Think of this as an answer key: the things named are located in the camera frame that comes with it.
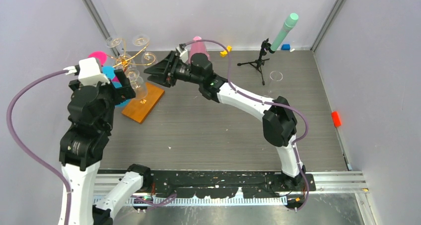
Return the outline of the tall clear wine glass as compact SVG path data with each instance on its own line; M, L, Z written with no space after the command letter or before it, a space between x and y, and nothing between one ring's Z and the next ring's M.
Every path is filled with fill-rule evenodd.
M279 82L283 80L283 74L280 71L272 71L270 72L270 80Z

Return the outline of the short ribbed clear glass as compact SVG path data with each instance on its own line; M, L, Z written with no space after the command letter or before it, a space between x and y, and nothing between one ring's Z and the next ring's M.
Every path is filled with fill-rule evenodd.
M148 94L148 90L140 72L135 68L130 68L125 71L125 74L130 81L132 89L135 91L135 99L144 100Z

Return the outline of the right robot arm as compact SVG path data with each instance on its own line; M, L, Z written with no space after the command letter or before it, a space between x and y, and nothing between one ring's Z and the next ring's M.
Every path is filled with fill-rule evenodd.
M303 184L304 166L295 142L297 119L284 97L272 99L241 92L239 87L214 72L204 53L193 54L190 63L185 63L172 51L144 73L149 81L165 87L174 86L178 80L197 84L204 98L233 106L259 119L265 140L276 147L280 157L284 186L293 191Z

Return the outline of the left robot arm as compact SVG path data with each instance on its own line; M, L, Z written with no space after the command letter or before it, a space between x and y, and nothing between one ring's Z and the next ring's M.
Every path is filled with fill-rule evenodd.
M117 104L135 96L123 70L115 70L121 86L109 80L83 85L80 79L69 86L70 128L60 141L59 161L65 179L61 225L111 225L124 203L136 191L147 192L153 177L147 166L132 164L124 177L100 201L94 202L96 175L113 128Z

